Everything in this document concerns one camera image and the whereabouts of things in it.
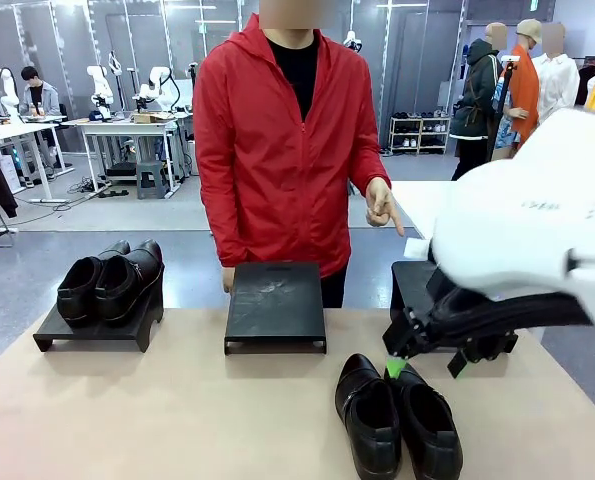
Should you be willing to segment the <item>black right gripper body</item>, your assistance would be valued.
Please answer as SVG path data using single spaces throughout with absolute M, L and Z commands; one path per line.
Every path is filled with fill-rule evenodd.
M 430 311 L 430 337 L 462 350 L 469 361 L 495 360 L 501 353 L 511 353 L 518 335 L 492 327 L 494 305 L 479 293 L 454 288 L 438 298 Z

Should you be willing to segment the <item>person's left hand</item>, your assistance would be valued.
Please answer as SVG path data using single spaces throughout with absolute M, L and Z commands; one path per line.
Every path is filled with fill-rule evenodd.
M 403 237 L 405 228 L 397 209 L 396 201 L 386 181 L 381 177 L 373 178 L 366 189 L 366 221 L 372 227 L 385 227 L 390 222 L 398 234 Z

